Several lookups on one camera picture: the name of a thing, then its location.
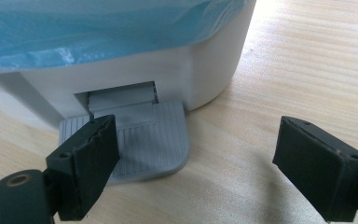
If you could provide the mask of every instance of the blue plastic bag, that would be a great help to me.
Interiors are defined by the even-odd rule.
[[[0,0],[0,71],[91,63],[190,45],[246,0]]]

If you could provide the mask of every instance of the white plastic surface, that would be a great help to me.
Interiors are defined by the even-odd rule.
[[[29,125],[57,129],[87,114],[87,92],[155,81],[161,102],[204,105],[230,82],[255,1],[210,39],[176,49],[69,67],[0,74],[0,109]]]

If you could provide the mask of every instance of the gray plastic part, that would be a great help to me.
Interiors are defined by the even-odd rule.
[[[188,160],[189,140],[182,103],[156,104],[154,86],[132,93],[117,90],[90,93],[89,110],[94,118],[114,114],[118,121],[121,159],[108,184],[170,175],[179,171]],[[130,97],[127,102],[123,101],[126,95]],[[88,116],[64,120],[60,125],[60,144],[87,122]]]

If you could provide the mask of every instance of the light wood surface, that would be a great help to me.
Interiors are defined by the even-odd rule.
[[[358,148],[358,0],[258,0],[231,84],[186,114],[185,168],[106,188],[81,223],[324,223],[271,163],[282,115]],[[57,142],[0,112],[0,179]]]

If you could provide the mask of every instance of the wooden floor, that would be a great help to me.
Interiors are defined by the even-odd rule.
[[[358,0],[258,0],[231,84],[186,114],[185,168],[106,188],[81,223],[324,223],[271,163],[283,115],[358,148]],[[57,142],[0,112],[0,179]]]

